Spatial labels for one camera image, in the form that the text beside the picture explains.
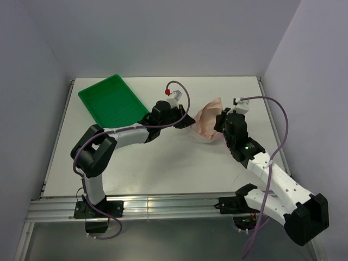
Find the beige pink bra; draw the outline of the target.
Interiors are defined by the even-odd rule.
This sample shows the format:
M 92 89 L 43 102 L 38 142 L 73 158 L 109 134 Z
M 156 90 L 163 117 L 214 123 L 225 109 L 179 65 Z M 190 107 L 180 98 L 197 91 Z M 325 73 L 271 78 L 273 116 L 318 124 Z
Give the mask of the beige pink bra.
M 221 98 L 215 98 L 207 103 L 194 117 L 195 124 L 192 128 L 206 137 L 213 136 L 217 131 L 214 130 L 216 116 L 222 112 Z

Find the white mesh laundry bag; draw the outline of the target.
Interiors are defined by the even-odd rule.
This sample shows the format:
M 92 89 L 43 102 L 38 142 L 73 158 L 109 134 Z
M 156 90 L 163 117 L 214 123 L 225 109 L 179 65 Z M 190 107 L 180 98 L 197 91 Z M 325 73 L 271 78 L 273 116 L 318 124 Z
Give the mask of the white mesh laundry bag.
M 213 142 L 217 142 L 222 139 L 221 133 L 215 133 L 213 136 L 206 137 L 204 135 L 198 134 L 193 128 L 189 129 L 188 135 L 191 141 L 198 144 L 212 144 Z

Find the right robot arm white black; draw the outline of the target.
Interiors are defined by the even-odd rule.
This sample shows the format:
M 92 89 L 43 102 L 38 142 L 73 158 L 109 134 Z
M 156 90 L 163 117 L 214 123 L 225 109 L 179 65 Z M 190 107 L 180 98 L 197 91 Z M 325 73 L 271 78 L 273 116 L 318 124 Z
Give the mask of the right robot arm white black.
M 256 185 L 247 184 L 232 197 L 221 197 L 214 206 L 221 214 L 263 211 L 280 223 L 289 238 L 303 246 L 329 227 L 328 201 L 300 186 L 259 143 L 249 137 L 245 115 L 226 108 L 216 117 L 214 129 L 223 134 L 232 157 L 265 184 L 276 197 L 266 196 Z

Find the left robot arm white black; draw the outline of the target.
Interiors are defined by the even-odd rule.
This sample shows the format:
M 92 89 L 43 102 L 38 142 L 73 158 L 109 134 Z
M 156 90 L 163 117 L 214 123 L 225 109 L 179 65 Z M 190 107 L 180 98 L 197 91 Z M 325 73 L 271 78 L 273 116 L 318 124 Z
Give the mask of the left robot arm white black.
M 102 173 L 114 151 L 135 144 L 146 144 L 156 139 L 162 129 L 184 129 L 195 123 L 181 104 L 158 101 L 140 121 L 133 125 L 106 130 L 92 125 L 71 151 L 73 171 L 82 179 L 86 211 L 93 217 L 107 212 L 107 197 L 103 189 Z

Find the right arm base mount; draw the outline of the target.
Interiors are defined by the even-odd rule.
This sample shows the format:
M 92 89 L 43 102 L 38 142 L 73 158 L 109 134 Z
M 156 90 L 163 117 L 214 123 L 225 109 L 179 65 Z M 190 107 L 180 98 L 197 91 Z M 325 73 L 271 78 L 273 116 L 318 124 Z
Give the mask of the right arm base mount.
M 218 209 L 221 215 L 233 215 L 233 222 L 237 229 L 249 231 L 256 226 L 258 211 L 248 207 L 241 196 L 219 197 L 214 208 Z

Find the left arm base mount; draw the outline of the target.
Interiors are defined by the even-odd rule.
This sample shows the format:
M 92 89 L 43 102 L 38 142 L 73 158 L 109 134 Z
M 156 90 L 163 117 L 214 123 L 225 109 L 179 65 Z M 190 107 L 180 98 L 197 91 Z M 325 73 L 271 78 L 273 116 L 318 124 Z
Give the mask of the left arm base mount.
M 123 214 L 123 201 L 108 201 L 106 198 L 95 207 L 108 215 L 115 218 L 121 218 Z M 81 201 L 76 202 L 74 215 L 75 219 L 98 219 L 106 218 L 105 215 L 95 211 L 83 198 Z M 107 231 L 109 227 L 109 221 L 86 221 L 85 231 L 89 234 L 102 234 Z

